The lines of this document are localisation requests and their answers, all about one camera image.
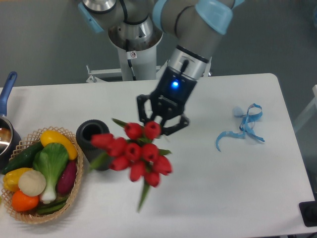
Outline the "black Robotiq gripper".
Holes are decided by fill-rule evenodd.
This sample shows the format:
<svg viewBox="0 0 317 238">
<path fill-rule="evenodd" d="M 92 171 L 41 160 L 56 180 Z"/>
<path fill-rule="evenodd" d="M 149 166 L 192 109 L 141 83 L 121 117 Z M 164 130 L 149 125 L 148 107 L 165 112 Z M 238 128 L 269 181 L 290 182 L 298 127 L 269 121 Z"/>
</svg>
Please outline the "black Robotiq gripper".
<svg viewBox="0 0 317 238">
<path fill-rule="evenodd" d="M 170 120 L 181 115 L 178 123 L 162 128 L 161 135 L 166 136 L 187 127 L 190 120 L 183 113 L 185 104 L 196 84 L 196 80 L 189 79 L 168 66 L 156 89 L 151 94 L 137 96 L 139 121 L 148 123 L 154 121 L 157 116 L 160 116 L 163 120 Z M 145 102 L 147 100 L 151 101 L 152 106 L 152 115 L 150 118 L 147 117 L 145 111 Z"/>
</svg>

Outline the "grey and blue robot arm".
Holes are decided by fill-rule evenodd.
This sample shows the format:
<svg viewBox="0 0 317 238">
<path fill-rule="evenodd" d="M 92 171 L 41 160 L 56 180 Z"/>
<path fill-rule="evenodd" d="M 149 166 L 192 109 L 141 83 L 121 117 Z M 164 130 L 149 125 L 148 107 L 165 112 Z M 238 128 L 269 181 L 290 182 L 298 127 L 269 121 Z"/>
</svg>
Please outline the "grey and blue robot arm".
<svg viewBox="0 0 317 238">
<path fill-rule="evenodd" d="M 95 32 L 108 33 L 117 48 L 124 81 L 156 77 L 157 45 L 177 38 L 156 89 L 137 97 L 139 120 L 161 118 L 170 135 L 189 124 L 185 104 L 233 17 L 239 0 L 82 0 L 79 10 Z"/>
</svg>

